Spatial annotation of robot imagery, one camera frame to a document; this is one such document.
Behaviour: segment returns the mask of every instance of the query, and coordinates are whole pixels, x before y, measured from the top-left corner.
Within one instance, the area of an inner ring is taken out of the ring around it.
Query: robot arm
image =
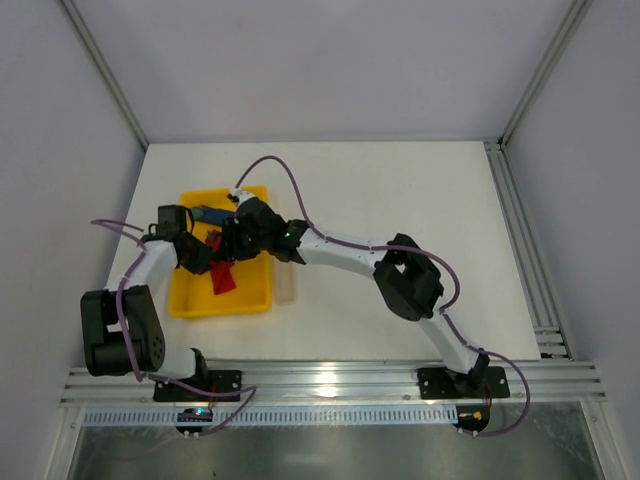
[[[348,246],[417,247],[410,237],[397,234],[389,242],[376,242],[320,230],[323,235],[341,241],[336,244],[318,235],[318,229],[310,228],[304,220],[285,222],[249,192],[233,190],[230,198],[237,205],[237,212],[224,221],[222,243],[216,251],[187,231],[187,209],[176,205],[159,207],[155,232],[143,237],[147,254],[123,293],[128,329],[141,370],[183,379],[208,390],[206,363],[200,352],[174,348],[165,342],[152,295],[177,266],[202,274],[211,268],[213,261],[242,261],[267,251],[283,262],[330,265],[371,278],[387,307],[399,317],[416,322],[433,341],[460,394],[476,395],[484,388],[488,357],[466,348],[441,315],[434,315],[444,288],[440,271],[431,260],[406,251]],[[131,371],[122,332],[111,327],[118,323],[115,310],[118,283],[109,284],[105,290],[87,292],[81,301],[85,358],[92,375],[123,375]]]

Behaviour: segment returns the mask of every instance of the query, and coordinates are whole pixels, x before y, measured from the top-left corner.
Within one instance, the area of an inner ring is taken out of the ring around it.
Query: metal grille
[[[216,406],[206,427],[225,420],[235,407]],[[88,408],[82,423],[85,427],[172,427],[193,426],[178,421],[184,408]],[[453,405],[362,405],[335,407],[248,407],[229,424],[231,427],[282,426],[362,426],[362,425],[432,425],[456,423]]]

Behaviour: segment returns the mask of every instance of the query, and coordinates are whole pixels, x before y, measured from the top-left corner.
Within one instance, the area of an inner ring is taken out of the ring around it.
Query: red object
[[[205,241],[208,246],[213,248],[214,252],[220,248],[221,242],[222,235],[215,230],[209,232],[207,240]],[[231,267],[233,267],[233,262],[211,262],[211,270],[209,273],[211,274],[214,295],[222,295],[236,288],[236,283],[231,276]]]

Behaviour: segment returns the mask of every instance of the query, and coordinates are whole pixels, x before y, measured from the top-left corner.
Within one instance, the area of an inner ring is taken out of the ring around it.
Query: plastic container
[[[264,186],[245,187],[261,200],[268,200]],[[214,208],[235,210],[227,198],[229,190],[202,190],[186,192],[180,196],[185,207],[207,205]],[[211,230],[217,227],[196,222],[193,234],[204,241]],[[271,259],[266,252],[256,258],[236,262],[231,268],[236,288],[221,295],[214,295],[211,276],[208,273],[194,275],[178,268],[171,277],[169,289],[169,315],[178,318],[200,318],[213,315],[235,315],[264,312],[271,308]]]

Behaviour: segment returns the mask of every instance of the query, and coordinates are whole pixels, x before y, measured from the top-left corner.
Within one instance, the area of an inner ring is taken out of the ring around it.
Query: gray floor
[[[494,406],[491,428],[512,422],[519,408]],[[491,439],[458,435],[445,425],[251,428],[200,440],[177,436],[168,428],[85,428],[71,478],[603,478],[577,404],[534,404],[518,430]],[[163,441],[168,443],[148,452]],[[124,462],[113,456],[137,458]]]

